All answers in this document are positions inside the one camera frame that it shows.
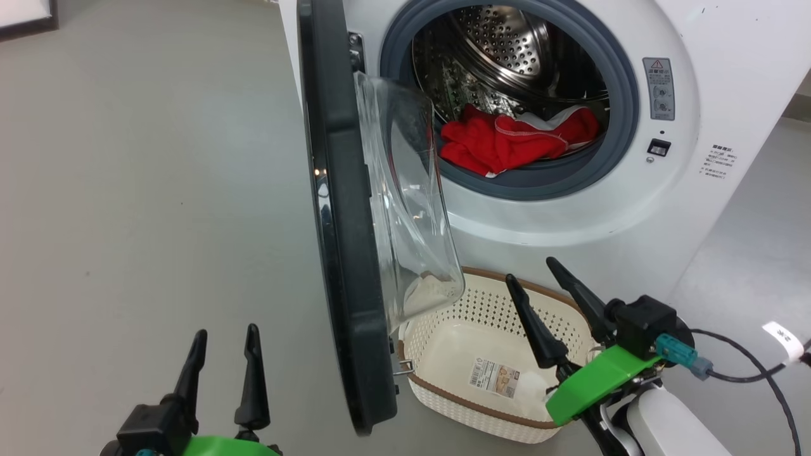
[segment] washing machine opening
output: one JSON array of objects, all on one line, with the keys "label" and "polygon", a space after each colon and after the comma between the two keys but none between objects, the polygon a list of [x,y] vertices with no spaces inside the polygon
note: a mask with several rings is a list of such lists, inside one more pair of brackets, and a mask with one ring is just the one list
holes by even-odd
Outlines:
[{"label": "washing machine opening", "polygon": [[633,139],[638,94],[633,69],[610,31],[573,0],[413,0],[384,40],[380,74],[420,88],[441,127],[466,105],[513,118],[548,120],[584,105],[600,128],[588,145],[494,178],[454,164],[444,179],[509,200],[546,200],[596,183],[619,163]]}]

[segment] green plastic part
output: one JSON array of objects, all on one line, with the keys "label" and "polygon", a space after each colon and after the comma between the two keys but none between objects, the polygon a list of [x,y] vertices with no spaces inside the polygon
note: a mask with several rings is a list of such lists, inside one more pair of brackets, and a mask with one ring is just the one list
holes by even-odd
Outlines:
[{"label": "green plastic part", "polygon": [[563,426],[660,359],[642,361],[615,345],[561,383],[549,398],[547,411],[555,424]]},{"label": "green plastic part", "polygon": [[267,446],[255,441],[228,437],[192,437],[183,456],[279,456]]}]

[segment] transparent glass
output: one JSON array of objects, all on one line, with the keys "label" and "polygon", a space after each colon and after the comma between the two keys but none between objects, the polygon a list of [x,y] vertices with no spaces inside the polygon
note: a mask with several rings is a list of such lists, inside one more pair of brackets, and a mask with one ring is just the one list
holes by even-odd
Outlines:
[{"label": "transparent glass", "polygon": [[465,290],[440,186],[431,100],[355,73],[371,214],[391,333]]}]

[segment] warning label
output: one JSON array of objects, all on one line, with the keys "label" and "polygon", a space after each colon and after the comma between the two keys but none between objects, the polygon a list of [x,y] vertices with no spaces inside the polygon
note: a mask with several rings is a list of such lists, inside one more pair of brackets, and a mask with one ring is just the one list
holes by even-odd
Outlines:
[{"label": "warning label", "polygon": [[724,180],[737,160],[738,156],[732,148],[713,144],[698,172],[709,178]]},{"label": "warning label", "polygon": [[496,364],[487,359],[476,358],[470,372],[470,386],[486,389],[506,398],[513,398],[518,387],[521,373],[503,364]]},{"label": "warning label", "polygon": [[673,72],[669,58],[647,57],[642,59],[648,79],[650,94],[650,118],[654,120],[676,119],[676,97],[673,92]]}]

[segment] barcode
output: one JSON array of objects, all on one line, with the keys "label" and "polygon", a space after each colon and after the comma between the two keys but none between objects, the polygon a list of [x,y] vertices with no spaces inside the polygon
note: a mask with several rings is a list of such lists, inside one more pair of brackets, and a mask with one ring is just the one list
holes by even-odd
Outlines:
[{"label": "barcode", "polygon": [[473,374],[470,375],[470,384],[473,386],[478,386],[478,377],[482,375],[482,364],[476,363],[473,366]]}]

